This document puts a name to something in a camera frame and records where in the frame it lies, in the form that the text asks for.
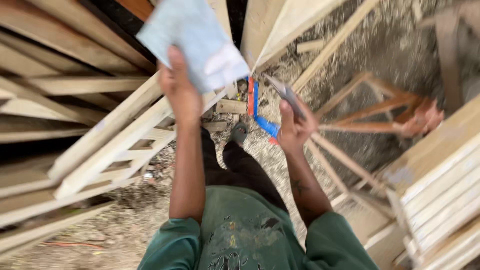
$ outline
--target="man's right hand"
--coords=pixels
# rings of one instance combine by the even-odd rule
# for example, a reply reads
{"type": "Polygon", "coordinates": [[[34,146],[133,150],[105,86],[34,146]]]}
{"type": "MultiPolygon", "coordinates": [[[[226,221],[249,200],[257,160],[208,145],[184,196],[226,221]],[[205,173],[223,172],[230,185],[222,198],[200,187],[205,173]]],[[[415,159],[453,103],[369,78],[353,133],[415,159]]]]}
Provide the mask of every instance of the man's right hand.
{"type": "Polygon", "coordinates": [[[305,115],[305,120],[294,117],[292,107],[285,100],[280,101],[282,126],[277,134],[277,140],[285,154],[302,154],[303,144],[317,129],[318,122],[312,111],[297,98],[297,102],[305,115]]]}
{"type": "Polygon", "coordinates": [[[177,126],[197,127],[203,111],[202,96],[188,79],[187,65],[180,50],[175,46],[168,49],[172,69],[159,64],[159,83],[175,114],[177,126]]]}

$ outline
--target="dirt ground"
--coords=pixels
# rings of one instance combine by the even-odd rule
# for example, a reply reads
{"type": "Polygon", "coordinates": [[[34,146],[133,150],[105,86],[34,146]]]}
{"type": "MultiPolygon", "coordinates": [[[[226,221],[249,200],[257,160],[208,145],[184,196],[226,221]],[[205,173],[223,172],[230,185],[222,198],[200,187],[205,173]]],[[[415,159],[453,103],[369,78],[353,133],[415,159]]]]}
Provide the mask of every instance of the dirt ground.
{"type": "MultiPolygon", "coordinates": [[[[332,14],[320,20],[304,35],[289,45],[289,52],[265,72],[281,80],[293,82],[318,55],[317,51],[296,53],[296,44],[318,38],[331,38],[350,17],[360,0],[347,0],[332,14]]],[[[451,4],[445,0],[423,0],[422,11],[433,14],[436,8],[451,4]]],[[[415,29],[410,0],[383,0],[354,33],[337,50],[329,63],[317,73],[300,96],[315,111],[344,86],[356,72],[368,71],[406,91],[429,96],[441,84],[435,34],[431,28],[415,29]]],[[[279,98],[261,78],[259,115],[280,123],[279,98]]],[[[361,86],[325,116],[334,119],[376,102],[373,93],[361,86]]],[[[227,121],[227,130],[212,134],[217,157],[223,166],[221,150],[232,127],[230,114],[215,113],[213,121],[227,121]]],[[[262,165],[276,185],[290,211],[299,241],[303,244],[306,228],[290,194],[287,165],[279,146],[268,142],[269,136],[252,118],[242,116],[250,134],[244,148],[262,165]]],[[[404,151],[393,135],[326,132],[324,136],[343,149],[361,166],[374,171],[395,160],[404,151]]],[[[151,161],[152,177],[141,183],[109,193],[118,201],[110,210],[72,225],[60,232],[54,241],[84,242],[88,246],[38,245],[0,263],[5,270],[132,270],[138,266],[155,230],[168,218],[168,197],[173,178],[175,142],[151,161]]],[[[305,151],[319,183],[330,199],[340,194],[328,175],[309,151],[305,151]]],[[[359,178],[326,153],[340,177],[348,185],[359,178]]],[[[335,209],[346,216],[359,239],[365,243],[368,234],[388,221],[354,202],[345,201],[335,209]]]]}

